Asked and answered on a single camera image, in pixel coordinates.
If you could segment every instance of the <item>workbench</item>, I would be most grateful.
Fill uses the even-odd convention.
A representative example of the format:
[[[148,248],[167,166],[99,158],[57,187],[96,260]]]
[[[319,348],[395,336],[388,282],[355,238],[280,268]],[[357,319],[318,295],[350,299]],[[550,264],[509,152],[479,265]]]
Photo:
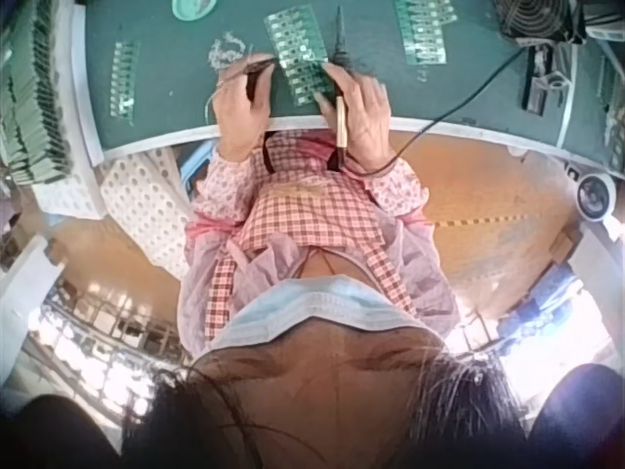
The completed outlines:
[[[339,2],[308,0],[332,52]],[[499,30],[492,2],[453,0],[459,20],[444,28],[447,64],[406,64],[393,0],[343,0],[348,48],[359,71],[386,83],[393,130],[419,131],[457,106],[518,46]],[[264,18],[302,5],[294,0],[219,0],[207,17],[177,20],[170,0],[88,0],[86,55],[89,92],[106,158],[217,137],[214,116],[204,107],[217,81],[207,56],[227,31],[256,51],[272,51]],[[115,43],[141,44],[137,64],[133,123],[109,115],[111,65]],[[506,69],[473,103],[432,132],[534,149],[603,168],[615,176],[604,147],[605,113],[597,98],[602,50],[594,40],[570,47],[573,93],[550,95],[544,116],[521,109],[526,57]],[[320,128],[313,105],[295,107],[284,76],[274,74],[271,129]]]

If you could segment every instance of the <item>hand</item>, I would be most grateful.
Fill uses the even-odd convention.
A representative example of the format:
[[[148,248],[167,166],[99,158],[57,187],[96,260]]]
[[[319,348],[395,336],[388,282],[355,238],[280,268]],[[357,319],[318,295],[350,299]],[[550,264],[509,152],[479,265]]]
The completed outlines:
[[[386,86],[371,76],[324,64],[326,73],[341,88],[348,107],[348,152],[365,171],[374,172],[394,157],[389,145],[391,105]],[[336,109],[323,95],[314,95],[321,114],[336,132]]]
[[[241,72],[247,65],[271,57],[254,54],[219,74],[220,89],[213,99],[213,110],[222,134],[219,154],[227,161],[245,161],[269,126],[271,75],[275,65],[267,67],[258,77],[253,102],[247,98],[248,75]]]

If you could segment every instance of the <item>checkered apron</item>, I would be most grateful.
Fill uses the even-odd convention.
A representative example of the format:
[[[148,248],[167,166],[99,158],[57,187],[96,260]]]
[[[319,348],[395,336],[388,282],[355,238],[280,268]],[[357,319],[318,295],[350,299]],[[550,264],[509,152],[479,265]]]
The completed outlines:
[[[283,136],[273,138],[270,167],[259,154],[252,156],[255,172],[261,175],[261,189],[247,221],[233,235],[233,241],[249,258],[265,249],[274,233],[289,235],[301,247],[355,246],[366,259],[382,292],[415,316],[403,280],[384,250],[373,203],[362,182],[343,173],[327,171],[327,158],[302,157],[296,150],[297,145]],[[234,259],[224,249],[209,287],[205,323],[205,335],[209,340],[229,321],[235,270]]]

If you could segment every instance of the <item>blue face mask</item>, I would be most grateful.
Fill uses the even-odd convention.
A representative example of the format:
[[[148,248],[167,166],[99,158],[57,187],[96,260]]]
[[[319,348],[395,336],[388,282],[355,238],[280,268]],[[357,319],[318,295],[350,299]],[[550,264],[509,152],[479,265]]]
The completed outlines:
[[[384,295],[353,278],[288,279],[243,308],[199,356],[229,347],[267,344],[311,318],[371,332],[400,327],[432,331]]]

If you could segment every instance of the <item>face mask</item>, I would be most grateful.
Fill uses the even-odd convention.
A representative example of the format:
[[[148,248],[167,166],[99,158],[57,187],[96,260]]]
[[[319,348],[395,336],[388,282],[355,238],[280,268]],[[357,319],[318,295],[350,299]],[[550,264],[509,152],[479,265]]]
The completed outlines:
[[[400,327],[429,329],[384,295],[353,278],[293,278],[270,288],[243,308],[200,357],[214,350],[269,343],[311,318],[370,332]]]

